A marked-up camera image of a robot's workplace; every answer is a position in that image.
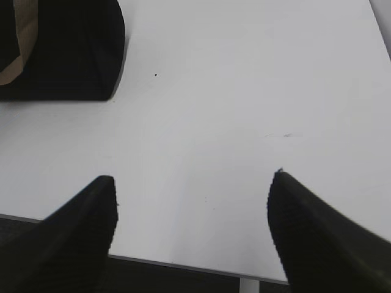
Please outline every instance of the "white surface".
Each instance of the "white surface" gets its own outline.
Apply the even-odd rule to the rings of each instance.
[[[0,214],[43,219],[108,174],[111,254],[285,280],[266,219],[284,167],[391,240],[391,64],[367,0],[121,4],[112,101],[0,104]]]
[[[262,293],[259,291],[260,282],[258,280],[249,280],[240,278],[239,293]]]

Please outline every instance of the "table surface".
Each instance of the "table surface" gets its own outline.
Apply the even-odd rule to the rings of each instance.
[[[286,280],[266,219],[284,167],[391,240],[391,64],[367,0],[120,1],[107,103],[0,104],[0,213],[116,180],[111,254]]]

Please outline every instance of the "tan strap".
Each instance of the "tan strap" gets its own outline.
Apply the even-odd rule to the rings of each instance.
[[[22,72],[38,37],[38,0],[13,0],[20,56],[0,72],[0,85],[11,83]]]

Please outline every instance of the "black fabric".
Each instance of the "black fabric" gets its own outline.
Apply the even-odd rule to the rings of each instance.
[[[18,56],[19,44],[16,34],[13,0],[0,1],[0,72]]]
[[[287,173],[274,177],[268,220],[293,293],[391,292],[391,244]]]
[[[39,0],[38,40],[3,100],[107,100],[122,67],[125,24],[117,0]]]
[[[56,213],[0,247],[0,292],[94,292],[117,221],[114,179],[98,177]]]

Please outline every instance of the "dark floor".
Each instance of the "dark floor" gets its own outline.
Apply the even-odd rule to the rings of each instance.
[[[21,220],[0,219],[0,245],[36,226]],[[108,258],[97,293],[170,292],[238,293],[239,278],[173,267]],[[289,286],[260,282],[262,293],[290,293]]]

